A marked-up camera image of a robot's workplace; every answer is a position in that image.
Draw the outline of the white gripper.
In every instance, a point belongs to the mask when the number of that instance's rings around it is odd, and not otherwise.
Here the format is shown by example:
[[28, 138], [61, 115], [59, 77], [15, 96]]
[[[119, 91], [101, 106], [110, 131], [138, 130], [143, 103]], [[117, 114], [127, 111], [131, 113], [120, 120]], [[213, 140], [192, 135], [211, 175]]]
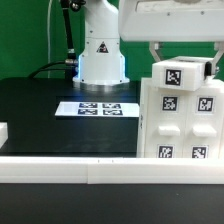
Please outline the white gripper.
[[163, 57], [155, 41], [215, 42], [204, 75], [216, 76], [224, 56], [224, 0], [120, 0], [119, 34], [125, 41], [151, 41], [156, 62]]

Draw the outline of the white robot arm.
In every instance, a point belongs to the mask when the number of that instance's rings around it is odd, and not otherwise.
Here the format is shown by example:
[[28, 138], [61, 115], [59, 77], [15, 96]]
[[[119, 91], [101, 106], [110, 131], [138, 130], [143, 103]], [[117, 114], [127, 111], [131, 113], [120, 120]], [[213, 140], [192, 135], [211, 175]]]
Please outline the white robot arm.
[[128, 83], [120, 42], [147, 42], [160, 62], [162, 42], [224, 45], [224, 0], [63, 0], [62, 7], [85, 10], [85, 48], [73, 82], [86, 86]]

